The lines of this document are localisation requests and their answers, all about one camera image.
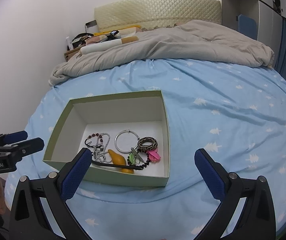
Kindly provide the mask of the pink hair clip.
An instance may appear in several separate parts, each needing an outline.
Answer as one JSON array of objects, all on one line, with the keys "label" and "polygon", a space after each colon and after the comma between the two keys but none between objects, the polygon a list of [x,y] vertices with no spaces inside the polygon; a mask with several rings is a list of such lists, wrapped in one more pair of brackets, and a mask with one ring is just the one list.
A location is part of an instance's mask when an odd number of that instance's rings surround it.
[{"label": "pink hair clip", "polygon": [[161,156],[158,154],[158,149],[147,151],[147,155],[152,163],[161,161]]}]

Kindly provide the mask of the light blue bed sheet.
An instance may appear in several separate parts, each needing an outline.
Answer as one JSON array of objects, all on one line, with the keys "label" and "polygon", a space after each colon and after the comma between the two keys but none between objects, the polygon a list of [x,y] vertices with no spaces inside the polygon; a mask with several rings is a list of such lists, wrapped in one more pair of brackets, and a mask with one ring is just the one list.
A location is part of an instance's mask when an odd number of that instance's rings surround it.
[{"label": "light blue bed sheet", "polygon": [[161,189],[85,181],[68,206],[94,239],[193,239],[218,206],[194,164],[204,148],[243,178],[267,178],[276,230],[286,230],[286,80],[267,68],[197,60],[134,61],[57,85],[30,117],[30,138],[48,141],[70,99],[161,90],[171,170]]}]

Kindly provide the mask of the grey duvet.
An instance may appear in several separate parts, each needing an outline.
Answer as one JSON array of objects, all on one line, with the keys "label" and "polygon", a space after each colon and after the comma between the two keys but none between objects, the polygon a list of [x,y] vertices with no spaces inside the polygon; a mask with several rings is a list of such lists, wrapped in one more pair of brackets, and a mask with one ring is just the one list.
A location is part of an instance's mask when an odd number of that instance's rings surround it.
[{"label": "grey duvet", "polygon": [[136,60],[194,59],[253,68],[271,67],[274,61],[274,51],[262,42],[223,25],[201,20],[139,32],[136,36],[136,41],[106,51],[74,55],[53,69],[48,81],[50,86]]}]

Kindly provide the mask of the green cardboard box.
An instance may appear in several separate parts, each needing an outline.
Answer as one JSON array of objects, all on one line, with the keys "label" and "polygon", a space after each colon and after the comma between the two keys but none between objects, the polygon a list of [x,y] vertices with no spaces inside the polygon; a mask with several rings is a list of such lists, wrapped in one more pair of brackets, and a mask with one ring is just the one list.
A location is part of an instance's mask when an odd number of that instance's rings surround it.
[{"label": "green cardboard box", "polygon": [[[115,149],[117,133],[130,129],[140,138],[158,142],[161,161],[152,163],[147,152],[132,148],[135,165],[128,154]],[[170,177],[170,136],[164,97],[161,91],[127,92],[71,99],[65,106],[48,141],[43,161],[61,169],[82,149],[92,153],[85,179],[92,182],[134,186],[163,187]],[[108,149],[125,158],[126,165],[114,165]],[[134,170],[123,173],[120,168]]]}]

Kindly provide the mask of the blue chair back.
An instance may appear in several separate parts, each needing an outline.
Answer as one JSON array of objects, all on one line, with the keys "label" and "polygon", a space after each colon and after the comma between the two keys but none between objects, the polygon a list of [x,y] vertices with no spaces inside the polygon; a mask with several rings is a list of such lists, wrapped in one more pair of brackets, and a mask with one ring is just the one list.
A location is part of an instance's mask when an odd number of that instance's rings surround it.
[{"label": "blue chair back", "polygon": [[254,19],[240,14],[237,17],[237,27],[239,33],[257,40],[257,25]]}]

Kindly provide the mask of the silver bangle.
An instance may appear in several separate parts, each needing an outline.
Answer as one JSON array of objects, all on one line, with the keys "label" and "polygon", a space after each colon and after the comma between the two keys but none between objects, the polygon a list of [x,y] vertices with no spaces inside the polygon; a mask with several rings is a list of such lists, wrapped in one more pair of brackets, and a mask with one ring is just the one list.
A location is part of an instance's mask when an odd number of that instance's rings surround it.
[{"label": "silver bangle", "polygon": [[139,139],[137,133],[130,129],[120,131],[114,139],[115,149],[120,153],[128,154],[132,148],[136,148]]}]

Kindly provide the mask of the cream quilted headboard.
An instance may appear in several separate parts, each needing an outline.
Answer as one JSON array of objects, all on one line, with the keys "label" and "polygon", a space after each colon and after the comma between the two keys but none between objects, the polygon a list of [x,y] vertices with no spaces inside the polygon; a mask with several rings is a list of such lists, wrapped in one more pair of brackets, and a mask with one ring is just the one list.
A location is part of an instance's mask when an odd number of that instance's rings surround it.
[{"label": "cream quilted headboard", "polygon": [[94,9],[99,31],[138,25],[145,30],[202,20],[222,23],[218,0],[121,0]]}]

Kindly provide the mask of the grey white wardrobe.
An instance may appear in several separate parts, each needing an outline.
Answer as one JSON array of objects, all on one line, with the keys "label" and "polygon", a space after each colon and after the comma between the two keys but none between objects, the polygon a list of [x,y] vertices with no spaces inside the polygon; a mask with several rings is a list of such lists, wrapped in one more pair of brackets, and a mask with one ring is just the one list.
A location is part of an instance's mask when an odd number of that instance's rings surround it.
[{"label": "grey white wardrobe", "polygon": [[273,0],[222,0],[222,24],[238,30],[239,16],[256,23],[255,38],[269,46],[278,58],[282,36],[282,17],[273,9]]}]

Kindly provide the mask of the orange gourd pendant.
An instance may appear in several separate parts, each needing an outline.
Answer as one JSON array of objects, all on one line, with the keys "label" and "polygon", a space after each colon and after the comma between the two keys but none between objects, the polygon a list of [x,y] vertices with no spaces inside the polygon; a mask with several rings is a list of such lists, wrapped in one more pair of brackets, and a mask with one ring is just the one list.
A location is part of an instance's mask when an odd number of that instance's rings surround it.
[{"label": "orange gourd pendant", "polygon": [[[114,165],[123,165],[123,166],[126,165],[125,158],[122,155],[116,153],[115,151],[113,151],[111,149],[108,149],[108,154],[110,155],[110,157],[112,159],[112,163]],[[134,173],[134,170],[128,169],[128,168],[120,168],[120,171],[123,173],[129,173],[129,174]]]}]

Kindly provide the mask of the green hair clip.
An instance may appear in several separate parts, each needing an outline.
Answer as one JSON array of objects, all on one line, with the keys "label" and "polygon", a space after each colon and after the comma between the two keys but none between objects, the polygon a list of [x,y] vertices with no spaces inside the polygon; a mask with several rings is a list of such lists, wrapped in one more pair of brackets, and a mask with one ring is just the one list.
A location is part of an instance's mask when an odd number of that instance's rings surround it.
[{"label": "green hair clip", "polygon": [[135,161],[135,154],[130,153],[128,156],[128,163],[129,165],[135,165],[136,161]]}]

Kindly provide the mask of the white bottle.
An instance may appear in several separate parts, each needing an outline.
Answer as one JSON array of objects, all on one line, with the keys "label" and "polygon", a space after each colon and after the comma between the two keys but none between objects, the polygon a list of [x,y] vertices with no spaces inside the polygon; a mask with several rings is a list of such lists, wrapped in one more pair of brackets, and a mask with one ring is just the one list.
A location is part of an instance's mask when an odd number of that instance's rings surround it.
[{"label": "white bottle", "polygon": [[72,45],[72,42],[69,36],[66,37],[66,42],[67,42],[68,49],[73,50],[73,45]]}]

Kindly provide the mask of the black gold patterned bangle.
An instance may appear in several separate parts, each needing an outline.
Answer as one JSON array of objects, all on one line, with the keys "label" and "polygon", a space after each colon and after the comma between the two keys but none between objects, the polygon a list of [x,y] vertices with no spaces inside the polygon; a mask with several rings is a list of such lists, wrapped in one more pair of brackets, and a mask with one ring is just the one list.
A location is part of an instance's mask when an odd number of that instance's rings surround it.
[{"label": "black gold patterned bangle", "polygon": [[137,147],[141,152],[153,151],[158,148],[158,142],[153,137],[143,137],[138,140]]}]

